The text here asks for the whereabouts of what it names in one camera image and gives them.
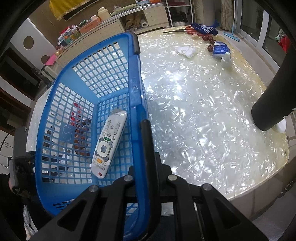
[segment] blue plastic basket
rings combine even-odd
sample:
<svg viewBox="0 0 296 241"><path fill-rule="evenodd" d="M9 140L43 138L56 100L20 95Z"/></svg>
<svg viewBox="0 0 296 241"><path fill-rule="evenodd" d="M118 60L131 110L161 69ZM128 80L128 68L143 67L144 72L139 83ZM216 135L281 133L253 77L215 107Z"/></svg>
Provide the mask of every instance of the blue plastic basket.
<svg viewBox="0 0 296 241"><path fill-rule="evenodd" d="M136 238L149 219L139 125L148 118L148 111L139 53L137 36L123 33L68 63L43 110L36 150L38 195L54 215L89 185L110 185L134 165L138 203L128 204L127 214L133 213L125 225L129 239ZM98 179L91 173L91 160L105 121L115 108L126 110L128 121L106 177Z"/></svg>

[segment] curtain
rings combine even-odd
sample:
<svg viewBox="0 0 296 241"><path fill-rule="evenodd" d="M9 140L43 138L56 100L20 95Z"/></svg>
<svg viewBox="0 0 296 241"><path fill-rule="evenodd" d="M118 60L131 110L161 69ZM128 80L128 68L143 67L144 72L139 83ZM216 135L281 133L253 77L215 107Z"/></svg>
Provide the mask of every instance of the curtain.
<svg viewBox="0 0 296 241"><path fill-rule="evenodd" d="M221 0L221 28L231 30L233 23L233 0Z"/></svg>
<svg viewBox="0 0 296 241"><path fill-rule="evenodd" d="M90 0L50 0L49 7L57 20Z"/></svg>

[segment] basket handle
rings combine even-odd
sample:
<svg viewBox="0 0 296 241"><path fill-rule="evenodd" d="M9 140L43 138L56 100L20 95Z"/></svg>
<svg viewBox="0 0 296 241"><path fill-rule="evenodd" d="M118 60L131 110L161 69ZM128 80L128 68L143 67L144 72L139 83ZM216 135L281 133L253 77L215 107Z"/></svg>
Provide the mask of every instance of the basket handle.
<svg viewBox="0 0 296 241"><path fill-rule="evenodd" d="M139 55L141 53L141 50L140 50L138 36L135 33L129 33L129 34L133 38L133 53Z"/></svg>
<svg viewBox="0 0 296 241"><path fill-rule="evenodd" d="M160 186L154 151L154 143L152 138L151 123L149 120L142 120L140 123L140 127L150 204L150 218L147 225L146 233L148 233L148 236L150 236L158 225L161 217Z"/></svg>

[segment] circular hole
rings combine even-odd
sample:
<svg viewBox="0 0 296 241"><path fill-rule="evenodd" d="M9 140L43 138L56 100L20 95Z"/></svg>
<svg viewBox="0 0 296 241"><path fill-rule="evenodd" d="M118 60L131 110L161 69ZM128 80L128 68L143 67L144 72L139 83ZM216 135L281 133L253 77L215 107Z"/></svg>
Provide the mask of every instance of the circular hole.
<svg viewBox="0 0 296 241"><path fill-rule="evenodd" d="M47 55L43 55L42 57L41 57L41 62L43 63L43 64L46 64L46 62L49 60L49 56L47 56Z"/></svg>
<svg viewBox="0 0 296 241"><path fill-rule="evenodd" d="M31 36L27 36L24 39L24 47L25 49L31 49L34 45L34 39Z"/></svg>

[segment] blue tissue package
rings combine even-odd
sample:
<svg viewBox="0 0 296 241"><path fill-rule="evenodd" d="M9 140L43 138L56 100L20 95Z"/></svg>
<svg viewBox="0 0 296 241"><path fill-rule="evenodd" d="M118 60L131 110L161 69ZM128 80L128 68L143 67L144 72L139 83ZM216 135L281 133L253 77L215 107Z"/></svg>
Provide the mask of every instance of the blue tissue package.
<svg viewBox="0 0 296 241"><path fill-rule="evenodd" d="M213 57L214 58L222 58L226 52L230 52L230 49L227 47L227 44L223 42L215 42L214 50L213 50Z"/></svg>

